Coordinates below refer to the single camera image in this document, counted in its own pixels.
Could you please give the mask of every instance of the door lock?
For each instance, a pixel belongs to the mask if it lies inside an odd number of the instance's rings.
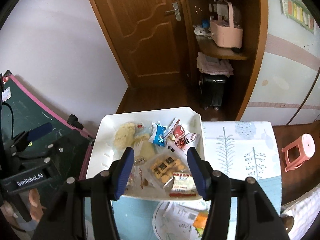
[[[173,2],[172,5],[173,5],[173,10],[165,11],[164,13],[174,12],[174,14],[176,15],[176,20],[181,21],[181,15],[180,15],[178,3]]]

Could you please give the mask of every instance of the tree pattern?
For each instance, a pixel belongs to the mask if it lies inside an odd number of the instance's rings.
[[[219,135],[217,137],[217,152],[218,152],[218,160],[220,161],[221,169],[224,174],[229,176],[229,171],[232,169],[232,160],[234,157],[235,151],[233,148],[235,147],[235,141],[233,138],[233,134],[226,136],[225,128],[223,128],[223,135]]]
[[[248,164],[248,166],[246,166],[246,170],[248,171],[249,176],[255,177],[255,179],[262,179],[260,175],[263,174],[263,171],[266,168],[263,164],[266,160],[265,157],[265,153],[258,153],[254,147],[252,147],[251,152],[244,155],[244,160]]]

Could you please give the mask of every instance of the white wall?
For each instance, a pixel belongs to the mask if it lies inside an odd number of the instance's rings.
[[[0,71],[7,69],[93,134],[128,87],[89,0],[20,0],[0,31]]]
[[[281,0],[268,0],[268,36],[273,35],[289,41],[310,54],[320,57],[318,25],[315,23],[315,34],[312,34],[284,15],[281,8]],[[241,121],[269,121],[272,125],[287,124],[307,96],[316,74],[316,70],[287,58],[285,55],[279,56],[279,54],[265,52],[249,102],[295,104],[296,108],[247,106]],[[319,93],[316,92],[312,94],[312,98],[319,98]],[[311,103],[311,101],[315,102],[316,100],[310,98],[308,102]],[[301,115],[297,115],[295,124],[305,123],[313,116],[316,117],[318,113],[318,110],[305,109]]]
[[[320,30],[315,24],[314,34],[282,13],[281,0],[268,0],[268,33],[290,41],[309,53],[320,57]]]

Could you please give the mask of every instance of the white plastic tray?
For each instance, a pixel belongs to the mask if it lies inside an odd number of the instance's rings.
[[[193,111],[190,107],[179,107],[171,109],[125,113],[125,114],[112,114],[106,115],[100,124],[97,137],[92,149],[91,158],[87,170],[86,178],[92,178],[99,172],[109,169],[113,161],[119,160],[121,155],[115,155],[107,142],[113,140],[119,126],[126,122],[142,122],[145,126],[151,125],[152,122],[160,122],[162,125],[169,125],[172,120],[178,117],[182,126],[189,132],[198,133],[201,135],[197,151],[201,159],[204,160],[204,144],[203,144],[203,131],[201,116]],[[136,193],[125,192],[125,196],[148,199],[148,200],[197,200],[201,199],[199,195],[194,197],[176,198],[163,195],[152,187],[145,187]]]

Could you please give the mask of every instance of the tablecloth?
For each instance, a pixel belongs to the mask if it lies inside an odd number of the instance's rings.
[[[251,176],[257,179],[276,211],[281,207],[281,169],[276,139],[270,122],[203,122],[204,157],[213,169],[220,170],[230,178],[244,180]],[[203,200],[184,202],[199,210],[206,210],[210,203]],[[113,202],[114,217],[122,240],[185,240],[196,239],[188,232],[179,233],[173,221],[162,214],[166,202],[146,201],[121,197]],[[86,199],[85,218],[88,239],[94,239],[91,225],[90,199]],[[234,239],[236,231],[236,198],[231,200],[228,239]]]

